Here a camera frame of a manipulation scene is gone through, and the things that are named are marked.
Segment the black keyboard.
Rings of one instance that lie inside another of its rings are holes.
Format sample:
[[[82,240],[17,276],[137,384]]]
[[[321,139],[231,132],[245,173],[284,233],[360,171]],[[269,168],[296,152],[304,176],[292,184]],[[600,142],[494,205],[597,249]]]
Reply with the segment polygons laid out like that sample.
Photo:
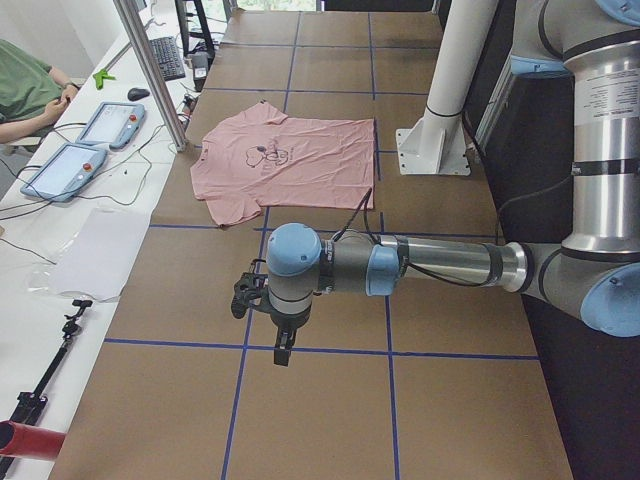
[[[173,37],[154,38],[149,41],[149,44],[165,81],[185,77],[183,58]]]

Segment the near blue teach pendant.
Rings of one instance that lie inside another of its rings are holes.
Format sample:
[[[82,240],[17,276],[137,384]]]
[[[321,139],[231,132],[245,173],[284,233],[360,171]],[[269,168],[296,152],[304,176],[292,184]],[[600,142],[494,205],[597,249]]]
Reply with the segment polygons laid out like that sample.
[[[20,188],[22,194],[65,202],[79,193],[103,165],[107,151],[88,145],[63,144]]]

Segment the black computer mouse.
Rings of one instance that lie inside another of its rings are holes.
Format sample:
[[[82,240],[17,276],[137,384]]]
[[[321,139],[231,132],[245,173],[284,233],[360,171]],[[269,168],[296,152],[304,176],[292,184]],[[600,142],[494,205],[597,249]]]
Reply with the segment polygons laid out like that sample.
[[[131,102],[136,102],[138,100],[148,97],[149,95],[150,95],[149,90],[144,88],[134,87],[127,92],[127,99]]]

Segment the blue teach pendant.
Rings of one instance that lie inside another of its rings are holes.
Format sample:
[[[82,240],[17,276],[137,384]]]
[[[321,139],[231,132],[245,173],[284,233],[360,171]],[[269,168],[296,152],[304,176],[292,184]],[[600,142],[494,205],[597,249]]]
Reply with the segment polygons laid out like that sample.
[[[123,149],[137,134],[146,115],[141,103],[102,102],[76,138],[83,145],[107,144]]]
[[[20,188],[22,194],[65,202],[79,193],[103,165],[107,151],[88,145],[63,144]]]

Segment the white paper sheet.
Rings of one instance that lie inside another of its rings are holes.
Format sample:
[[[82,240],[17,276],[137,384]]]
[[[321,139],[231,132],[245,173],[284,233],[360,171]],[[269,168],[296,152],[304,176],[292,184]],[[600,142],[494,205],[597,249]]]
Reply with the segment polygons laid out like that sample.
[[[54,265],[33,271],[30,292],[99,302],[115,301],[124,288],[150,222],[148,213],[95,208],[62,248]]]

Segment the person in green shirt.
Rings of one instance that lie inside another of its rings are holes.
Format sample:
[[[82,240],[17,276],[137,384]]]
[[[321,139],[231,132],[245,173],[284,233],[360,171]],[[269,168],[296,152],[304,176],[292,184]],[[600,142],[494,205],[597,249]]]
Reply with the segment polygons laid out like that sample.
[[[79,93],[60,69],[1,40],[1,143],[44,137]]]

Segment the green plastic clamp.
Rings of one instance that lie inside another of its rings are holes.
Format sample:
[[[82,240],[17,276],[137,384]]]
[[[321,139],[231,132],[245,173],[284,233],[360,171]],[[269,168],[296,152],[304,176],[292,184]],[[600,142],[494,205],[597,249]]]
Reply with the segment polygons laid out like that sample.
[[[115,80],[115,77],[111,75],[106,69],[101,69],[93,74],[93,79],[96,89],[102,90],[104,88],[104,83],[106,81]]]

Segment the aluminium frame post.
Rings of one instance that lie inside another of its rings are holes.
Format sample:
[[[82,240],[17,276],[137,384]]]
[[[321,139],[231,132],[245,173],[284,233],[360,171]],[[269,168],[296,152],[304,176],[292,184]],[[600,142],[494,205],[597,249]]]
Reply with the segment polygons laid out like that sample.
[[[116,11],[128,35],[138,63],[149,84],[151,94],[155,100],[177,152],[183,152],[187,146],[184,128],[179,121],[178,114],[161,74],[160,67],[153,55],[145,28],[132,1],[114,0]]]

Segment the pink Snoopy t-shirt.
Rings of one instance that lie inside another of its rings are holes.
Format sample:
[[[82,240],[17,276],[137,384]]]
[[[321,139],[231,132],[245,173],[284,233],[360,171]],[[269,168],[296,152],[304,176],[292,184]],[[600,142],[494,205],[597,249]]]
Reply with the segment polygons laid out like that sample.
[[[204,136],[194,196],[219,226],[271,206],[354,209],[373,195],[374,136],[371,119],[293,118],[259,102]]]

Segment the red cylinder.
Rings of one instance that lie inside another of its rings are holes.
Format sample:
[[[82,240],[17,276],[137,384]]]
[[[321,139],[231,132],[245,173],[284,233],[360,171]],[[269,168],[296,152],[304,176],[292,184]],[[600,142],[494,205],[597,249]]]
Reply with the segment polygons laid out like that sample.
[[[55,460],[66,434],[13,421],[1,422],[1,455],[14,458]]]

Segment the far blue teach pendant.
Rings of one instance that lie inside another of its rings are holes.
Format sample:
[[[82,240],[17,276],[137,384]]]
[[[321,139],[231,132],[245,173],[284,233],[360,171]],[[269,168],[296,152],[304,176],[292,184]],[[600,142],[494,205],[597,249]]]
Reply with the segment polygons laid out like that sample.
[[[137,134],[146,115],[141,103],[102,102],[76,138],[83,145],[107,144],[123,149]]]

